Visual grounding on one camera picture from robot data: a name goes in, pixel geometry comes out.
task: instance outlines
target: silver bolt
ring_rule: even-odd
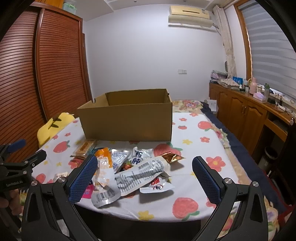
[[[58,181],[59,183],[63,183],[65,180],[66,180],[65,177],[60,177],[57,181]]]
[[[224,182],[226,182],[227,184],[232,184],[232,180],[230,178],[225,178]]]
[[[36,181],[36,180],[31,182],[32,186],[36,186],[37,184],[38,184],[38,181]]]
[[[259,187],[259,183],[255,182],[255,181],[252,182],[252,184],[253,184],[254,187]]]

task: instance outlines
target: wooden wardrobe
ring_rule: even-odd
[[[37,131],[91,99],[82,19],[34,2],[0,42],[0,144],[24,138],[20,162],[38,150]]]

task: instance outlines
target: yellow cushion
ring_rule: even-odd
[[[61,113],[58,117],[60,120],[54,121],[51,118],[37,132],[39,147],[43,146],[48,140],[53,138],[60,130],[71,123],[75,118],[68,113]]]

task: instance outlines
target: strawberry print tablecloth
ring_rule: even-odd
[[[83,129],[77,118],[42,147],[47,152],[47,158],[33,169],[33,177],[41,183],[50,183],[53,182],[55,173],[70,173],[76,167],[76,163],[70,161],[70,155],[84,139]],[[192,160],[196,156],[202,156],[223,178],[229,177],[238,182],[217,133],[201,114],[173,113],[171,142],[99,141],[97,146],[128,150],[135,146],[139,149],[154,148],[155,156],[172,151],[181,154],[185,159],[170,166],[172,177],[169,181],[175,186],[174,189],[154,194],[143,194],[137,190],[101,208],[95,208],[90,199],[82,198],[78,203],[95,212],[131,220],[157,222],[208,218],[215,205],[209,202],[192,171]]]

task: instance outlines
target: wall-mounted air conditioner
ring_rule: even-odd
[[[186,6],[170,6],[168,22],[198,25],[208,28],[213,26],[213,21],[210,19],[207,10]]]

